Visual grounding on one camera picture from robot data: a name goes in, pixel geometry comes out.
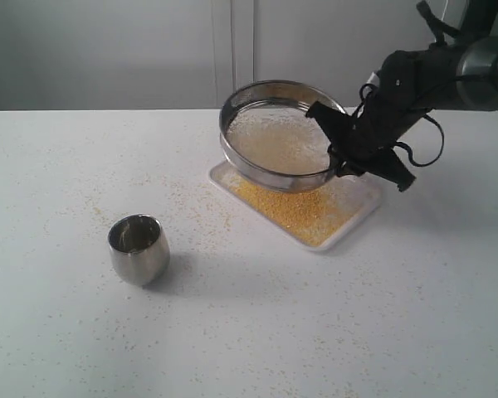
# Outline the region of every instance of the table surface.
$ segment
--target table surface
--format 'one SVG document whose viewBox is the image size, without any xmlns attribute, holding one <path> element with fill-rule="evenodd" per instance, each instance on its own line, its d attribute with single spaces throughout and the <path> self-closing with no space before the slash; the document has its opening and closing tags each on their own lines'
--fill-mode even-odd
<svg viewBox="0 0 498 398">
<path fill-rule="evenodd" d="M 0 397 L 498 397 L 498 114 L 435 116 L 442 159 L 317 255 L 208 182 L 217 111 L 0 113 Z M 150 289 L 110 266 L 132 213 Z"/>
</svg>

